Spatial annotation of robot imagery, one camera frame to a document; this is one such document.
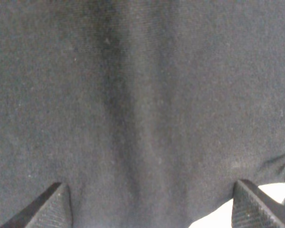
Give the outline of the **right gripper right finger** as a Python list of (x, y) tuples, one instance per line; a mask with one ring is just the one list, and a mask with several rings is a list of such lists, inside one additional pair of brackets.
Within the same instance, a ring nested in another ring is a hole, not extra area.
[(249, 180), (233, 189), (233, 228), (285, 228), (285, 205), (276, 202)]

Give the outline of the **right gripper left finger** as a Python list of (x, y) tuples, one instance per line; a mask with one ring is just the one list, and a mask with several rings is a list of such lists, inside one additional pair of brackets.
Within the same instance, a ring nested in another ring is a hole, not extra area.
[(71, 228), (73, 216), (69, 186), (55, 182), (2, 228)]

